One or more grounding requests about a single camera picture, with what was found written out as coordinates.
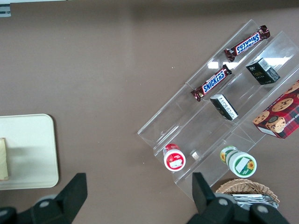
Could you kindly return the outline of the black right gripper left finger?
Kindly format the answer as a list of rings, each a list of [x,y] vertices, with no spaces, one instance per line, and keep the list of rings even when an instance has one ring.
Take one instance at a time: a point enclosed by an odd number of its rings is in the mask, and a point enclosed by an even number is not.
[[[29,209],[18,213],[1,207],[2,224],[71,224],[87,198],[86,173],[77,173],[57,195],[45,196]]]

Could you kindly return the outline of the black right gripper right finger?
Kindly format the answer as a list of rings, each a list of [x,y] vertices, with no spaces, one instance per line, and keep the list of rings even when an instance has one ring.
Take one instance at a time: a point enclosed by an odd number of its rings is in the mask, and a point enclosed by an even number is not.
[[[198,213],[189,224],[287,224],[287,219],[274,207],[266,204],[241,208],[232,200],[216,196],[198,172],[192,174],[192,196]]]

